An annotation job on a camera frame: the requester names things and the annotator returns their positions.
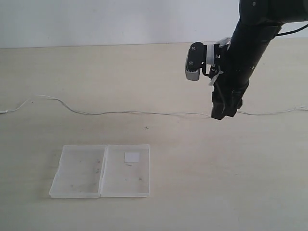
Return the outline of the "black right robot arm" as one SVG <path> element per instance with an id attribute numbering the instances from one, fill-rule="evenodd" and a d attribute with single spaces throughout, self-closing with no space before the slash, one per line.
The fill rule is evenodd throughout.
<path id="1" fill-rule="evenodd" d="M 207 45 L 205 63 L 214 87 L 211 117 L 233 117 L 243 104 L 249 79 L 269 43 L 286 23 L 308 19 L 306 0 L 241 0 L 230 40 Z"/>

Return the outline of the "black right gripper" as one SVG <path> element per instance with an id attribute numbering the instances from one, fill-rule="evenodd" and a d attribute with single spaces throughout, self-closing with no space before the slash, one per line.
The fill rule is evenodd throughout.
<path id="1" fill-rule="evenodd" d="M 210 85 L 214 87 L 211 111 L 213 119 L 222 120 L 225 115 L 234 117 L 242 107 L 242 97 L 260 58 L 261 43 L 230 42 L 206 46 L 205 64 L 209 69 L 205 71 L 205 75 L 210 78 Z"/>

